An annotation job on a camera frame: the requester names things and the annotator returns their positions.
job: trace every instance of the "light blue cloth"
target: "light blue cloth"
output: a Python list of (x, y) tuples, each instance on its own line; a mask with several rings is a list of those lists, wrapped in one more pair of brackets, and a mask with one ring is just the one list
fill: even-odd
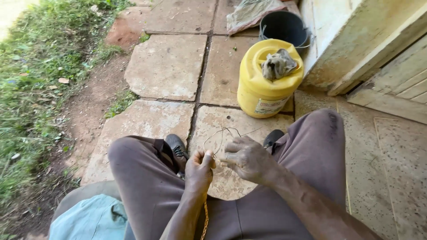
[(53, 221), (49, 240), (122, 240), (127, 221), (123, 203), (100, 194), (80, 201)]

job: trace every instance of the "yellow jerrycan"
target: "yellow jerrycan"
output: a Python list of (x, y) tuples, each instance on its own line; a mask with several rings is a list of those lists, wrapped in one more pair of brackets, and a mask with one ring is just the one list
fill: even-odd
[[(297, 68), (288, 76), (270, 81), (261, 71), (261, 63), (267, 55), (286, 49), (297, 62)], [(251, 117), (271, 117), (283, 108), (292, 93), (301, 84), (304, 75), (303, 61), (295, 47), (278, 39), (267, 39), (255, 43), (244, 55), (240, 63), (237, 101), (241, 109)]]

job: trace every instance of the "hand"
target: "hand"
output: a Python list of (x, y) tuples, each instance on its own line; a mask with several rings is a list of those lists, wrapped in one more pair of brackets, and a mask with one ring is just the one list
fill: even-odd
[(248, 136), (234, 138), (225, 145), (225, 162), (239, 177), (253, 183), (271, 186), (274, 184), (279, 164), (273, 156)]
[(208, 189), (214, 177), (212, 168), (216, 168), (216, 164), (213, 155), (211, 150), (206, 153), (197, 151), (185, 165), (185, 191), (196, 194), (203, 200), (208, 196)]

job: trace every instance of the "forearm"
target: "forearm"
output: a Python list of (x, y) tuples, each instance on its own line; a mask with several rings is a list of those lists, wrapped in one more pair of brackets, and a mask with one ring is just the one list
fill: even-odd
[(185, 191), (178, 209), (169, 220), (161, 240), (189, 240), (194, 238), (200, 210), (205, 202), (203, 196)]
[(279, 167), (269, 187), (282, 196), (316, 240), (381, 240), (341, 206)]

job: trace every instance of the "wooden door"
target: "wooden door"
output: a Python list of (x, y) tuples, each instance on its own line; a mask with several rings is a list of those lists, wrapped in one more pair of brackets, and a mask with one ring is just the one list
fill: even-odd
[(350, 93), (347, 101), (427, 124), (427, 36)]

